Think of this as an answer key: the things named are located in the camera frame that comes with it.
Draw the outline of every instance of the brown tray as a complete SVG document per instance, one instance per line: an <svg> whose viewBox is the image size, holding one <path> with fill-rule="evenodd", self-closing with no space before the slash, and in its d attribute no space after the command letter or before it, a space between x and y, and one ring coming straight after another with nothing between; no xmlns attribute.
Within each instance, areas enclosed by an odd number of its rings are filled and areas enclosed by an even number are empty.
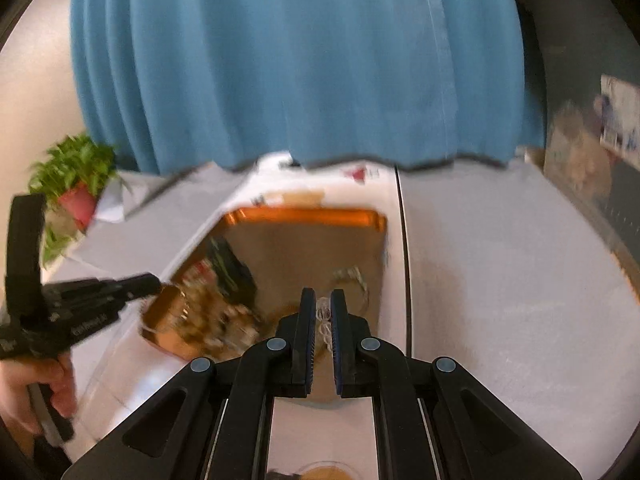
<svg viewBox="0 0 640 480"><path fill-rule="evenodd" d="M184 273L206 255L210 237L224 236L254 276L258 287L256 310L265 322L260 336L267 338L273 335L281 317L297 311L304 286L314 288L318 297L327 295L334 270L358 266L369 288L369 304L363 305L357 284L341 287L349 311L364 316L376 333L385 235L386 217L373 210L243 207L216 223L172 276L172 282L180 283ZM144 325L151 329L161 326L177 295L173 287L163 290L143 314ZM155 334L142 328L141 333L151 344L182 359L200 355L199 348L187 345L172 331ZM322 352L318 341L316 347ZM319 364L316 360L314 390L318 389Z"/></svg>

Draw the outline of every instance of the curtain fold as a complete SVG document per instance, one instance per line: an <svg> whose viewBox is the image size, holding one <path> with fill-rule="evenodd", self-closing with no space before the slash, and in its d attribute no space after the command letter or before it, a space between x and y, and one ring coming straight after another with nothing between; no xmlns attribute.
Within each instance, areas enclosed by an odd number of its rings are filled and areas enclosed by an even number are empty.
<svg viewBox="0 0 640 480"><path fill-rule="evenodd" d="M150 173L281 150L303 164L411 168L460 151L506 161L522 122L520 29L514 1L496 1L488 10L507 30L492 38L475 24L463 40L484 43L465 61L460 15L474 1L72 0L84 120L120 165ZM502 88L478 84L492 77Z"/></svg>

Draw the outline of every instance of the potted plant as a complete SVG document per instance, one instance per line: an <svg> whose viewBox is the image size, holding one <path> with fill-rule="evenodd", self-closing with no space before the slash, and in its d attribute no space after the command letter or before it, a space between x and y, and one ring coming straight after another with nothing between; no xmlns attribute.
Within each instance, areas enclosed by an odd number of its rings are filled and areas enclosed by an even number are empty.
<svg viewBox="0 0 640 480"><path fill-rule="evenodd" d="M47 160L33 165L29 192L44 193L50 206L62 206L85 231L100 193L115 172L113 148L81 134L65 138L47 154Z"/></svg>

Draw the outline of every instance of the plant pot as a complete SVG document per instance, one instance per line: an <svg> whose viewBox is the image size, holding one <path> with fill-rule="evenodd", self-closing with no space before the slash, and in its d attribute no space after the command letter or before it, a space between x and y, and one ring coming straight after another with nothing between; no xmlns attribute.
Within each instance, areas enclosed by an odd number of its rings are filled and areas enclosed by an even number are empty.
<svg viewBox="0 0 640 480"><path fill-rule="evenodd" d="M58 198L58 203L73 217L78 229L85 231L94 217L97 200L81 182Z"/></svg>

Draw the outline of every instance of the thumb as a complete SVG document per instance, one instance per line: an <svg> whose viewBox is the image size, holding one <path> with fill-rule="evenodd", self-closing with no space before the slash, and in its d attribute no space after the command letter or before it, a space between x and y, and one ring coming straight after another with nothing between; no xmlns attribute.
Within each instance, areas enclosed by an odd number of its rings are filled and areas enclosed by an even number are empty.
<svg viewBox="0 0 640 480"><path fill-rule="evenodd" d="M7 384L14 388L33 383L49 384L61 380L64 376L62 366L55 359L31 357L4 361L2 371Z"/></svg>

